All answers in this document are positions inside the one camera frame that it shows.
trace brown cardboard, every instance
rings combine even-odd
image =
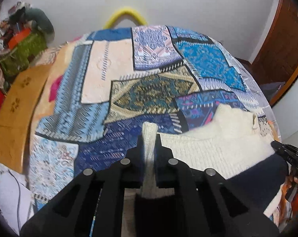
[[[40,65],[21,72],[0,110],[0,162],[18,173],[23,173],[30,122],[50,68]]]

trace brown door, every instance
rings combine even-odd
[[[271,29],[252,63],[259,85],[287,82],[298,67],[298,9],[292,0],[280,0]]]

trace patchwork bedspread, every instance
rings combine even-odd
[[[278,127],[252,76],[212,38],[170,26],[101,30],[61,48],[31,127],[30,189],[40,208],[87,167],[102,170],[135,147],[143,122],[180,134],[220,103]]]

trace cream knit garment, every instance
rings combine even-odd
[[[173,189],[158,189],[154,175],[154,144],[157,125],[145,122],[142,126],[145,150],[145,178],[139,194],[144,198],[159,198],[172,195]],[[212,121],[200,128],[183,134],[159,133],[162,146],[172,150],[173,156],[189,167],[197,170],[214,168],[225,179],[256,165],[274,154],[270,143],[273,137],[262,137],[257,116],[239,108],[220,104]],[[279,195],[272,200],[264,214],[270,216],[280,201]],[[133,209],[124,205],[124,215]],[[130,236],[128,225],[134,224],[132,218],[123,216],[122,236]]]

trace bed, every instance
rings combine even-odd
[[[165,25],[95,31],[46,50],[35,66],[42,64],[52,67],[30,131],[35,212],[85,168],[102,170],[124,158],[144,122],[182,134],[211,122],[223,103],[252,112],[261,135],[280,140],[253,77],[221,43],[195,31]],[[278,194],[270,216],[286,170],[272,155],[235,185],[262,212]]]

